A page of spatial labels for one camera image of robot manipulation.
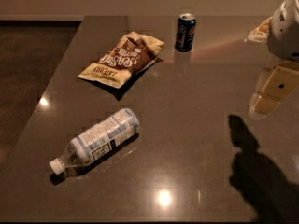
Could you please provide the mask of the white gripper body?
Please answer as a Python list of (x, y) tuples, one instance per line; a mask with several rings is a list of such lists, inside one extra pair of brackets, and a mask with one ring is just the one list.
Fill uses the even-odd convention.
[(299, 0), (284, 0), (270, 21), (268, 50), (286, 60), (299, 60)]

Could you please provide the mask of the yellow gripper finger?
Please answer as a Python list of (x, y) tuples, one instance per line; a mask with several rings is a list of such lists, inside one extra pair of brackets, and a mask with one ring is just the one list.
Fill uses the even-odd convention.
[(247, 40), (255, 43), (266, 43), (272, 17), (264, 20), (259, 26), (254, 28), (247, 36)]
[(265, 68), (249, 102), (249, 117), (265, 119), (298, 87), (299, 63), (286, 61), (272, 68)]

